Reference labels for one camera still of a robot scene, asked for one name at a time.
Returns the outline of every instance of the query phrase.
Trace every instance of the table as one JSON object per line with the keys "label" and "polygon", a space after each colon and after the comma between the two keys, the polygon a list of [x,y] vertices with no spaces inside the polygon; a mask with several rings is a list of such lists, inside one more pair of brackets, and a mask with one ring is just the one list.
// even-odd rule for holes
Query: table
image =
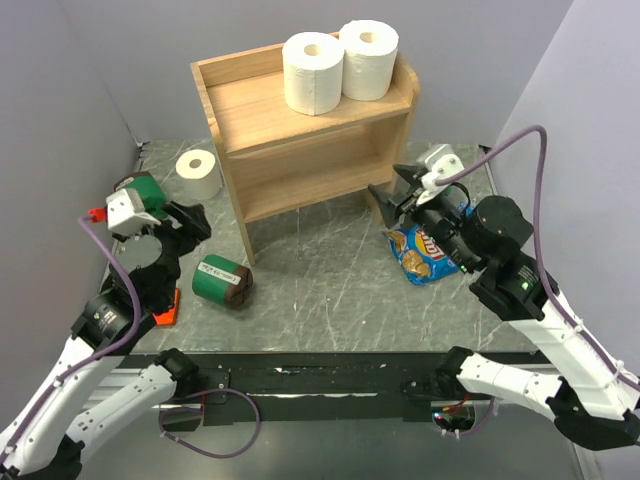
{"label": "table", "polygon": [[[142,149],[141,168],[180,203],[194,202],[181,186],[175,162],[194,148],[213,151],[213,144],[154,141]],[[426,142],[410,142],[406,160],[427,148]],[[466,164],[478,154],[476,146],[455,148]],[[474,202],[491,193],[484,169],[465,184]],[[203,204],[213,233],[180,261],[178,322],[149,332],[138,353],[171,347],[186,352],[446,351],[454,345],[536,350],[468,291],[474,277],[456,273],[423,287],[412,285],[360,193],[252,222],[255,290],[238,311],[212,304],[191,290],[198,262],[210,253],[248,262],[226,191]]]}

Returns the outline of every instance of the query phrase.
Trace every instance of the white label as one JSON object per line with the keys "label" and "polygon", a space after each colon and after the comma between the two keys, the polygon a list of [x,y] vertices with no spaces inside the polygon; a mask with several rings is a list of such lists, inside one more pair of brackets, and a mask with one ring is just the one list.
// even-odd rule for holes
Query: white label
{"label": "white label", "polygon": [[233,283],[234,285],[238,285],[241,280],[239,276],[234,275],[233,273],[225,272],[224,270],[220,270],[219,268],[207,265],[204,262],[200,262],[198,264],[198,270],[206,273],[207,275],[211,275],[213,277],[219,278],[220,280],[224,280],[227,283]]}

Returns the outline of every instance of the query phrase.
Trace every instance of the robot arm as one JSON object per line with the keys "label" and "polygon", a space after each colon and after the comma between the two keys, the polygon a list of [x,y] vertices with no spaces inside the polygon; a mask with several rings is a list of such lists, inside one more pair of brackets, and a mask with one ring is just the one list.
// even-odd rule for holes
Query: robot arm
{"label": "robot arm", "polygon": [[[385,223],[391,227],[404,215],[428,232],[462,272],[481,272],[469,287],[472,293],[527,336],[560,372],[534,374],[454,347],[436,375],[437,390],[445,398],[474,392],[508,399],[553,420],[563,435],[591,450],[634,445],[640,436],[640,420],[633,414],[640,406],[638,377],[592,338],[544,272],[553,296],[547,294],[536,260],[521,251],[533,226],[513,200],[501,196],[484,198],[464,215],[443,193],[447,185],[438,181],[459,176],[460,159],[445,145],[423,160],[424,167],[394,166],[409,184],[406,194],[369,186]],[[452,185],[468,197],[463,186]]]}
{"label": "robot arm", "polygon": [[[125,188],[107,199],[107,207],[92,211],[108,220],[114,236],[125,242],[120,263],[138,293],[137,329],[133,329],[135,309],[129,291],[111,266],[100,293],[74,323],[54,368],[20,415],[0,433],[0,479],[76,478],[81,462],[140,413],[169,400],[176,391],[191,393],[198,368],[174,349],[160,354],[136,382],[79,414],[99,383],[153,328],[153,314],[173,306],[180,256],[211,235],[201,205],[163,202],[157,216],[146,209],[139,192]],[[130,250],[138,253],[128,258]],[[111,351],[91,361],[105,349]],[[69,374],[80,362],[86,365]]]}

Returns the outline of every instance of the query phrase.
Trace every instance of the red clip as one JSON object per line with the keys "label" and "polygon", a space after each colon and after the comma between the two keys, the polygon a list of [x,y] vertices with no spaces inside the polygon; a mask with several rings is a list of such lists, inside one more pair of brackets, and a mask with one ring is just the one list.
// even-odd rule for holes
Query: red clip
{"label": "red clip", "polygon": [[91,217],[91,223],[104,222],[107,220],[107,207],[92,208],[89,210],[89,216]]}

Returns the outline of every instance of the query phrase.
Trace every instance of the shelf board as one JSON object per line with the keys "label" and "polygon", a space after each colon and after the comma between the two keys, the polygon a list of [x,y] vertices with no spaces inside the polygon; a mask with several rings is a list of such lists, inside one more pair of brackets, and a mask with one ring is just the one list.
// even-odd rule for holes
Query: shelf board
{"label": "shelf board", "polygon": [[395,84],[380,100],[361,102],[342,96],[323,115],[291,110],[284,100],[283,73],[269,73],[207,88],[228,156],[254,152],[319,132],[407,113],[410,102]]}
{"label": "shelf board", "polygon": [[363,125],[234,157],[229,166],[246,222],[393,177]]}

